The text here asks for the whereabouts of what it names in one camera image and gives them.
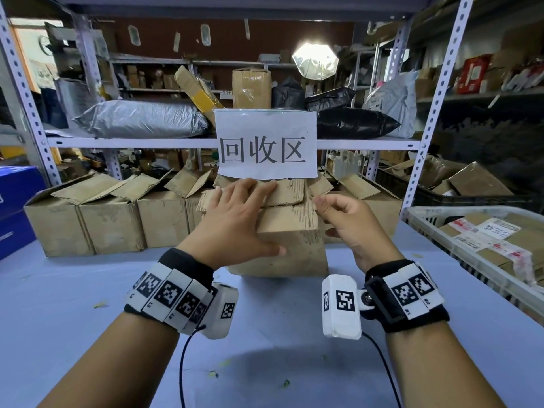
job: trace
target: white plastic bag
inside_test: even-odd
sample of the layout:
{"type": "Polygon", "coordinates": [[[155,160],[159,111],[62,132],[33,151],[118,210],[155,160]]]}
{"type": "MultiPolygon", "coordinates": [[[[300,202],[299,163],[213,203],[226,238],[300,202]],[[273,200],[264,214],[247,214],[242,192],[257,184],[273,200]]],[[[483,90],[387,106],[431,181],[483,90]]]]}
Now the white plastic bag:
{"type": "Polygon", "coordinates": [[[400,126],[387,134],[389,137],[409,139],[415,131],[417,72],[401,73],[387,81],[368,96],[363,109],[377,110],[393,117],[400,126]]]}

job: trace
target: forearm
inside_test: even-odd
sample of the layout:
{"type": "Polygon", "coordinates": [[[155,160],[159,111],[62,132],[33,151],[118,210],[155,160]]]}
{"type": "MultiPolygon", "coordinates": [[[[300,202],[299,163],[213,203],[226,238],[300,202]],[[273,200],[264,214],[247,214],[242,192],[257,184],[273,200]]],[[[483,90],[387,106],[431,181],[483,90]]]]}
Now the forearm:
{"type": "Polygon", "coordinates": [[[122,312],[38,408],[148,407],[180,334],[122,312]]]}
{"type": "Polygon", "coordinates": [[[406,408],[504,408],[447,322],[387,335],[406,408]]]}

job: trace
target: person's left hand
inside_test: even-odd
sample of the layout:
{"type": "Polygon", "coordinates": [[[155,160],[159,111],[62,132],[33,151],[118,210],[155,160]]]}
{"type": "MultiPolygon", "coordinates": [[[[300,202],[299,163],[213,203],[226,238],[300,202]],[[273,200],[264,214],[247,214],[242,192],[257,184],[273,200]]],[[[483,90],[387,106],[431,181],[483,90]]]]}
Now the person's left hand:
{"type": "Polygon", "coordinates": [[[285,256],[287,249],[257,237],[257,215],[277,183],[257,184],[238,180],[225,189],[217,187],[206,215],[177,248],[214,270],[262,256],[285,256]]]}

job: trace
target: red box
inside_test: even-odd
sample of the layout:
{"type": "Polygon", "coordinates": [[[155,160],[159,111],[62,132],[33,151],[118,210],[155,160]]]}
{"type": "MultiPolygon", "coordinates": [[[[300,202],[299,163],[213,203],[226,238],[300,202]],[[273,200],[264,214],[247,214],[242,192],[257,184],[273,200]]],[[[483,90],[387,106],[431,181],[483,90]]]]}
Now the red box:
{"type": "Polygon", "coordinates": [[[484,79],[492,56],[493,54],[483,54],[465,60],[463,71],[459,76],[458,94],[479,93],[481,81],[484,79]]]}

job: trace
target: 回收区 sign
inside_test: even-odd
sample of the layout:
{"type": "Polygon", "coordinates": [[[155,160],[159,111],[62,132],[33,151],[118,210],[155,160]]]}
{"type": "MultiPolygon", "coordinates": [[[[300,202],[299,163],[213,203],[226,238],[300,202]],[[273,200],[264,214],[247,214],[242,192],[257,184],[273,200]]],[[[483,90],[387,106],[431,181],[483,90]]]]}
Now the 回收区 sign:
{"type": "Polygon", "coordinates": [[[254,179],[317,177],[317,113],[216,109],[219,173],[254,179]]]}

